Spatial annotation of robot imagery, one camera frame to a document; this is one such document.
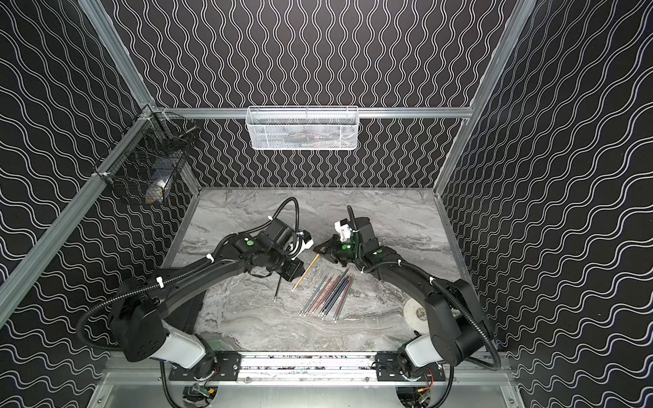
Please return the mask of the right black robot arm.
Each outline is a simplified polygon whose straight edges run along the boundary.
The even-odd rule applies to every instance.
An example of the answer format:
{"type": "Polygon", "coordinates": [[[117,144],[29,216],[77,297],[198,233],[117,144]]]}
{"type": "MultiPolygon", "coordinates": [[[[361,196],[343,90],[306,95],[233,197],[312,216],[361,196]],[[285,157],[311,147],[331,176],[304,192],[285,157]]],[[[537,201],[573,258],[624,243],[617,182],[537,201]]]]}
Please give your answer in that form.
{"type": "Polygon", "coordinates": [[[314,252],[332,264],[353,266],[397,287],[424,309],[428,331],[397,351],[402,374],[413,377],[433,363],[456,367],[465,361],[499,370],[502,362],[493,326],[469,282],[435,277],[407,261],[379,241],[368,217],[356,217],[352,207],[347,210],[349,217],[335,224],[337,233],[314,252]]]}

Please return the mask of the yellow pencil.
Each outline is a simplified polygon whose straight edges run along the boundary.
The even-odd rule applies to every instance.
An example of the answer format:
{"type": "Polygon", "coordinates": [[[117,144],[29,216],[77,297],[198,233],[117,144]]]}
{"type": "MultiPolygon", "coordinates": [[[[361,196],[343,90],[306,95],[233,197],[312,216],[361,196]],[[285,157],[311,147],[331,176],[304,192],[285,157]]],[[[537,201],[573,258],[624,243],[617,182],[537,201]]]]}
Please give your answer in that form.
{"type": "Polygon", "coordinates": [[[311,263],[309,264],[309,266],[305,269],[303,275],[301,275],[301,277],[299,278],[299,280],[297,281],[297,283],[296,283],[296,284],[294,285],[294,287],[292,288],[292,292],[295,292],[295,291],[297,290],[297,288],[300,286],[300,284],[305,280],[306,276],[307,276],[307,275],[309,274],[309,272],[311,272],[311,270],[314,268],[314,266],[315,266],[316,263],[318,262],[319,258],[321,258],[321,255],[320,255],[320,254],[317,254],[317,255],[314,257],[314,259],[311,261],[311,263]]]}

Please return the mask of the black pencil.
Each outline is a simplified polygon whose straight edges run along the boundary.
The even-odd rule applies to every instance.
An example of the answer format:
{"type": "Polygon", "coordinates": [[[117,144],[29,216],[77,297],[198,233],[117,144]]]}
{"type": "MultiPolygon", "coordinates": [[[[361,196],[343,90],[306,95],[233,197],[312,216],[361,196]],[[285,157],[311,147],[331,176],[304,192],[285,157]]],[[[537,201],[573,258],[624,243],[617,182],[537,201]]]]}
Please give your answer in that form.
{"type": "Polygon", "coordinates": [[[273,302],[276,302],[277,299],[278,299],[281,285],[282,285],[282,277],[279,276],[279,278],[278,278],[278,280],[277,280],[277,286],[275,287],[275,293],[274,293],[274,297],[273,297],[273,302]]]}

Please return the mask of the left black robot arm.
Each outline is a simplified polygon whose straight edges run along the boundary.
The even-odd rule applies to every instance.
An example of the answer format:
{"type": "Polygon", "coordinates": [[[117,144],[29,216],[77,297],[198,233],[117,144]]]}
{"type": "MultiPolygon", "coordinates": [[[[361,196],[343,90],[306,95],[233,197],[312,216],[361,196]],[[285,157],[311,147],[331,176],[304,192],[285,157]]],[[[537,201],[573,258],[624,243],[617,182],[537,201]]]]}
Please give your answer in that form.
{"type": "Polygon", "coordinates": [[[279,217],[285,199],[262,225],[231,233],[214,251],[180,269],[159,270],[147,280],[129,279],[116,296],[92,306],[78,320],[78,340],[96,350],[118,351],[130,362],[158,360],[191,373],[195,379],[214,374],[216,353],[198,335],[189,334],[166,319],[211,287],[242,274],[260,270],[260,277],[278,275],[292,282],[305,272],[299,255],[312,247],[311,234],[298,218],[287,224],[279,217]]]}

